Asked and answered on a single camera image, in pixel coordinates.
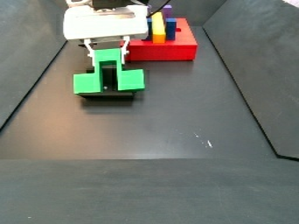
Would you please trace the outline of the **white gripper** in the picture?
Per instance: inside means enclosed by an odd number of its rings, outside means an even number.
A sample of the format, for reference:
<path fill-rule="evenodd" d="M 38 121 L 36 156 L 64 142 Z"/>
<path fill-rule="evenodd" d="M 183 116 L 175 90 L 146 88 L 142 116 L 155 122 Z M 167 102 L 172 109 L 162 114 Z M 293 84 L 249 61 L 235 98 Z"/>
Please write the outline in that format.
<path fill-rule="evenodd" d="M 66 0 L 63 19 L 67 40 L 84 39 L 91 65 L 95 66 L 92 39 L 122 39 L 122 64 L 126 64 L 131 39 L 148 34 L 148 0 Z"/>

